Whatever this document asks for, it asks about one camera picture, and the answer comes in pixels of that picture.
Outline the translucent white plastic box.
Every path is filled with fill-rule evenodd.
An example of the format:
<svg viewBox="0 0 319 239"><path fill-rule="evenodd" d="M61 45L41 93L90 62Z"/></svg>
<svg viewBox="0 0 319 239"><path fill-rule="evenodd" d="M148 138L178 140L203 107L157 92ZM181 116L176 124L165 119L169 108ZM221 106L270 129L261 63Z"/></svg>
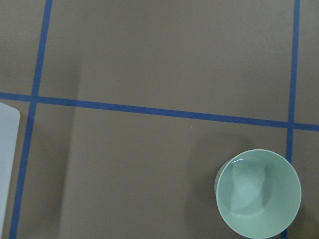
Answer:
<svg viewBox="0 0 319 239"><path fill-rule="evenodd" d="M4 223L11 172L17 141L20 113L0 104L0 223Z"/></svg>

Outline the mint green bowl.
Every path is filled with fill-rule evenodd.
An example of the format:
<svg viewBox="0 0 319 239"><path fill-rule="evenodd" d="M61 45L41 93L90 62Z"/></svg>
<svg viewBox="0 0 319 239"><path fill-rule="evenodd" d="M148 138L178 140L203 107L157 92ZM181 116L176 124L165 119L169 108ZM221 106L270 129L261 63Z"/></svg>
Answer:
<svg viewBox="0 0 319 239"><path fill-rule="evenodd" d="M268 239L288 228L302 200L300 179L283 156L252 149L227 160L214 182L219 213L237 234Z"/></svg>

